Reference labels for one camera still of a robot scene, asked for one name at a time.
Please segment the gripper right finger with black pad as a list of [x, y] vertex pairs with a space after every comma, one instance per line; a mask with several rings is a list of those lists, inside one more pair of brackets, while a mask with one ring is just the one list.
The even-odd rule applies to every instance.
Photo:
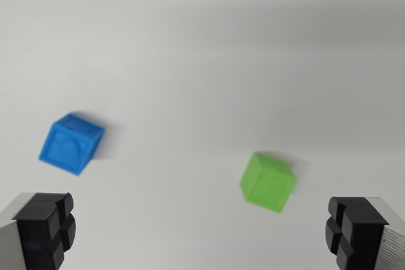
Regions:
[[380, 197], [331, 197], [325, 225], [339, 269], [404, 269], [404, 220]]

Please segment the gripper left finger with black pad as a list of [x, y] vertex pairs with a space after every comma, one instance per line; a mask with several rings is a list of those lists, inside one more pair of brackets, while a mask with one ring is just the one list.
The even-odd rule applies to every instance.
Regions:
[[59, 269], [76, 233], [70, 193], [18, 194], [1, 211], [1, 269]]

